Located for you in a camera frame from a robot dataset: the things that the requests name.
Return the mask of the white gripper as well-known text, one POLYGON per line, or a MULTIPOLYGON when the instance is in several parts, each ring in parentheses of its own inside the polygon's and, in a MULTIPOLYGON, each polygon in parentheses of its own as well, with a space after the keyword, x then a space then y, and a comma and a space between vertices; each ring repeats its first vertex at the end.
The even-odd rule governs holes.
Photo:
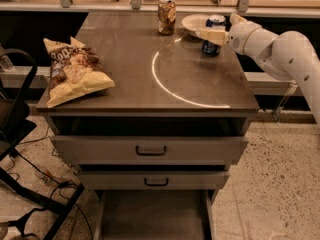
POLYGON ((228 41, 230 48, 240 55, 258 55, 261 48, 256 40, 255 32, 261 29, 259 24, 247 21, 239 14, 230 15, 231 28, 228 32, 218 29, 201 29, 199 37, 216 45, 225 45, 228 41))

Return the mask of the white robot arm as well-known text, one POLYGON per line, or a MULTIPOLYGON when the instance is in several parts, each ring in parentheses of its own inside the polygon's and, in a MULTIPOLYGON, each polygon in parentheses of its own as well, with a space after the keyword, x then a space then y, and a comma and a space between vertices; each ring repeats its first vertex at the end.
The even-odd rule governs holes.
POLYGON ((203 27, 196 35, 220 46, 227 44, 279 81, 294 80, 320 124, 320 60, 309 39, 297 31, 275 34, 235 13, 230 22, 228 31, 203 27))

